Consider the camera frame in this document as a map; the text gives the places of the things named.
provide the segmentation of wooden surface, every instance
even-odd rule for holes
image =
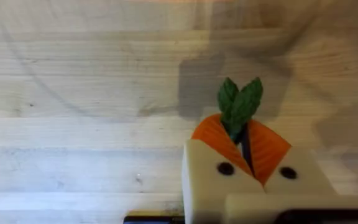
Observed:
[[[277,2],[0,0],[0,223],[181,213],[224,77],[261,77],[257,119],[358,194],[358,1]]]

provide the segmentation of black dot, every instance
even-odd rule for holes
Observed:
[[[228,162],[221,162],[218,165],[218,171],[223,175],[233,175],[234,167],[232,164],[230,164]]]
[[[280,169],[280,173],[281,173],[281,175],[283,175],[283,177],[290,179],[290,180],[295,180],[296,178],[298,178],[298,174],[291,167],[282,167]]]

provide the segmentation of mint leaf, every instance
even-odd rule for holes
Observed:
[[[232,132],[239,133],[241,127],[251,119],[260,105],[263,87],[260,78],[246,85],[234,99],[231,110]]]
[[[237,85],[226,78],[218,93],[221,122],[235,142],[244,125],[257,111],[262,98],[263,87],[260,78],[255,78],[240,92]]]
[[[226,113],[230,113],[230,107],[238,92],[239,89],[237,85],[230,78],[226,78],[218,93],[219,109],[222,111],[223,116],[229,116],[229,114]]]

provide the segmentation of dark stripe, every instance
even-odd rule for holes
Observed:
[[[246,123],[246,125],[244,125],[243,130],[244,130],[244,133],[241,134],[242,156],[248,163],[248,166],[251,169],[252,175],[255,176],[254,165],[252,163],[251,147],[249,144],[248,123]]]

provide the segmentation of wood grain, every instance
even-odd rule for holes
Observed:
[[[0,0],[0,223],[182,211],[182,145],[224,77],[358,194],[358,1]]]

